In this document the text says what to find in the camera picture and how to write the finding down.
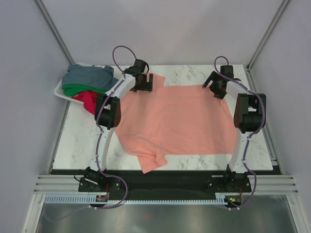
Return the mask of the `white plastic laundry basket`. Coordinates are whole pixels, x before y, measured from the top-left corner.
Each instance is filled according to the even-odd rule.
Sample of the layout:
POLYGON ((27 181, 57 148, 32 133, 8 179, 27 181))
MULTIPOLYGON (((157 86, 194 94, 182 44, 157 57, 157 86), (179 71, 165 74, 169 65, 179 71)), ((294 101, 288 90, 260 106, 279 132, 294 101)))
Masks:
MULTIPOLYGON (((101 65, 89 65, 89 64, 85 64, 85 63, 77 63, 77 64, 82 65, 82 66, 104 67, 104 66, 101 66, 101 65)), ((117 79, 119 80, 119 79, 121 78, 121 71, 119 71, 119 70, 117 69, 116 66, 111 66, 111 67, 114 68, 114 77, 117 78, 117 79)), ((56 88, 54 89, 54 95, 55 95, 55 96, 60 97, 60 98, 65 99, 65 100, 68 100, 68 101, 71 101, 71 102, 74 102, 74 103, 77 103, 77 104, 83 105, 83 102, 80 102, 80 101, 78 101, 78 100, 74 100, 74 99, 72 99, 71 97, 66 96, 66 95, 63 93, 61 87, 62 87, 62 78, 61 78, 61 80, 58 82, 58 84, 56 85, 56 88)))

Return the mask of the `salmon pink t shirt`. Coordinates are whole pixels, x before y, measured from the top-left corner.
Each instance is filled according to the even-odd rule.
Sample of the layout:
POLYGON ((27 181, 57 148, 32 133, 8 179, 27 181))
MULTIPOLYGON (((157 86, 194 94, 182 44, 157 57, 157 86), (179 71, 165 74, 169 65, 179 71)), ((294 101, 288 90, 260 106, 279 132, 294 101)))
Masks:
POLYGON ((153 76, 153 89, 128 92, 121 101, 116 135, 138 157, 143 173, 166 165, 166 155, 232 154, 237 130, 225 100, 199 85, 165 86, 153 76))

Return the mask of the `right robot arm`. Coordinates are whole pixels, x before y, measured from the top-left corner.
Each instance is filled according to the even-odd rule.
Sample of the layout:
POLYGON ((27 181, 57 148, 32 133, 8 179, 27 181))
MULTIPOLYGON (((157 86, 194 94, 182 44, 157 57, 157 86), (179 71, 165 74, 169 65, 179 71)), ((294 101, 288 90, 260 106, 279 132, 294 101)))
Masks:
POLYGON ((226 190, 234 191, 250 170, 246 162, 251 139, 265 125, 266 95, 250 91, 241 80, 234 77, 231 65, 222 65, 220 70, 212 72, 202 87, 208 87, 214 97, 220 100, 226 95, 236 100, 233 121, 238 130, 237 142, 222 180, 226 190))

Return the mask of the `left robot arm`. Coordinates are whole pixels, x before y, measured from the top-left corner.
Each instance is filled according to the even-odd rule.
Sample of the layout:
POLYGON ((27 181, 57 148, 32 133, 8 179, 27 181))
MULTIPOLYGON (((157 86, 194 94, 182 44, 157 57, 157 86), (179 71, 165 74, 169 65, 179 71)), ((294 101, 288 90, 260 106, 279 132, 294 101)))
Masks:
POLYGON ((109 91, 97 96, 94 118, 100 133, 94 155, 85 169, 85 176, 91 178, 89 184, 96 191, 105 189, 107 184, 101 172, 106 169, 111 137, 121 122, 121 100, 130 91, 152 92, 153 75, 149 75, 148 72, 149 65, 141 59, 136 59, 133 66, 122 71, 122 77, 109 91))

